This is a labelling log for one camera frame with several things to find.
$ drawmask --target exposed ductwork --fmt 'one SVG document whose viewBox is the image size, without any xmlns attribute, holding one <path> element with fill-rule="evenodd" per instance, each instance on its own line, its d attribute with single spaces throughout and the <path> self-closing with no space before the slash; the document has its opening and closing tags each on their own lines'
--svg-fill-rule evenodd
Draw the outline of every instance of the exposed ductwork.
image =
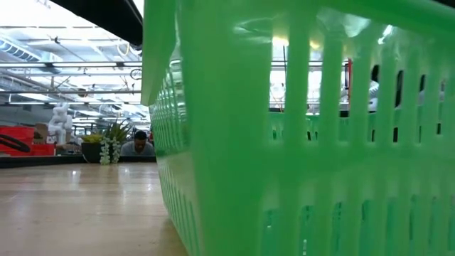
<svg viewBox="0 0 455 256">
<path fill-rule="evenodd" d="M 18 58 L 19 60 L 25 62 L 59 62 L 62 61 L 62 58 L 57 55 L 41 50 L 31 50 L 27 49 L 26 46 L 21 46 L 21 44 L 13 39 L 7 38 L 6 36 L 0 36 L 0 51 L 8 53 L 13 57 Z M 40 68 L 42 71 L 50 72 L 53 74 L 58 74 L 61 70 L 57 68 Z"/>
<path fill-rule="evenodd" d="M 16 46 L 3 38 L 0 38 L 0 50 L 4 53 L 13 55 L 26 62 L 37 62 L 41 58 L 20 46 Z"/>
</svg>

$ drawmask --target plant pot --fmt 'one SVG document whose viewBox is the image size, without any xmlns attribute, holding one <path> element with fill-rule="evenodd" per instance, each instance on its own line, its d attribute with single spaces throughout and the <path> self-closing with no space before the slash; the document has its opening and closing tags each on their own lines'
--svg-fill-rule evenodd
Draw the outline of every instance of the plant pot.
<svg viewBox="0 0 455 256">
<path fill-rule="evenodd" d="M 82 143 L 82 155 L 87 163 L 99 164 L 101 160 L 101 144 L 100 143 Z M 112 159 L 114 151 L 112 145 L 109 147 L 109 156 Z"/>
</svg>

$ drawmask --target ceiling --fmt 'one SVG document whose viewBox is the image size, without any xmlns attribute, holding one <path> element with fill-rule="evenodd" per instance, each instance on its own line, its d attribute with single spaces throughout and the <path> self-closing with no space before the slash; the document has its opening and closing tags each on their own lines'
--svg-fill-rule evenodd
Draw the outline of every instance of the ceiling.
<svg viewBox="0 0 455 256">
<path fill-rule="evenodd" d="M 0 0 L 0 17 L 0 90 L 112 91 L 85 97 L 2 94 L 0 103 L 65 101 L 74 104 L 71 108 L 76 110 L 76 117 L 120 116 L 136 119 L 138 125 L 149 124 L 148 107 L 139 105 L 140 93 L 136 92 L 141 89 L 140 49 L 48 0 Z M 73 68 L 5 68 L 6 63 L 25 63 L 25 56 L 37 58 L 38 62 L 81 64 Z M 85 67 L 83 62 L 139 63 L 138 67 L 95 68 Z M 98 105 L 77 105 L 78 102 Z"/>
</svg>

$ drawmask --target metal pipe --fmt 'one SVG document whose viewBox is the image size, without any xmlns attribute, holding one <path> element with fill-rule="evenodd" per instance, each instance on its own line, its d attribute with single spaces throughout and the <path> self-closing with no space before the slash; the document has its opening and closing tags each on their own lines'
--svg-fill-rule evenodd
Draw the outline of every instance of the metal pipe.
<svg viewBox="0 0 455 256">
<path fill-rule="evenodd" d="M 34 78 L 34 77 L 66 77 L 66 76 L 71 76 L 71 77 L 79 77 L 79 76 L 119 76 L 119 75 L 130 75 L 132 69 L 129 72 L 121 72 L 121 73 L 58 73 L 58 74 L 38 74 L 38 73 L 31 73 L 27 74 L 27 77 Z"/>
<path fill-rule="evenodd" d="M 0 95 L 5 94 L 47 94 L 47 95 L 86 95 L 86 94 L 134 94 L 141 93 L 140 90 L 129 90 L 129 91 L 0 91 Z"/>
</svg>

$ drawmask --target shopping basket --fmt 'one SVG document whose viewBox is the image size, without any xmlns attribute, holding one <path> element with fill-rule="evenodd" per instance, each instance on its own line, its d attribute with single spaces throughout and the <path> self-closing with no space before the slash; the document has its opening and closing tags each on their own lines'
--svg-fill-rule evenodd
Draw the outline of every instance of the shopping basket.
<svg viewBox="0 0 455 256">
<path fill-rule="evenodd" d="M 454 10 L 423 0 L 145 5 L 142 104 L 153 105 L 164 203 L 189 255 L 454 253 Z M 274 36 L 289 39 L 278 117 L 268 113 Z M 308 118 L 315 43 L 323 49 L 320 115 Z M 353 82 L 341 119 L 346 57 Z"/>
</svg>

